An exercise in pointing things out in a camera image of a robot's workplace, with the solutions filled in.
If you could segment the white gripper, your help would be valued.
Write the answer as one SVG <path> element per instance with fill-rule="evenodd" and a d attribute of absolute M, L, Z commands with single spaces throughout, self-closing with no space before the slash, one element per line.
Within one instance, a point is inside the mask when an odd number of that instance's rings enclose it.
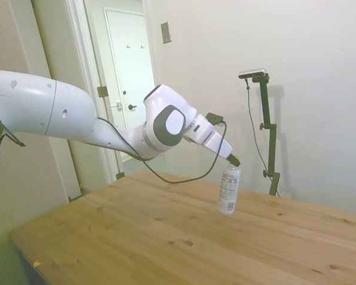
<path fill-rule="evenodd" d="M 219 154 L 220 157 L 226 159 L 231 165 L 235 167 L 239 167 L 241 164 L 239 158 L 232 154 L 231 145 L 226 141 L 226 139 L 222 138 L 220 133 L 215 130 L 213 130 L 204 140 L 202 146 L 214 152 L 215 154 Z"/>

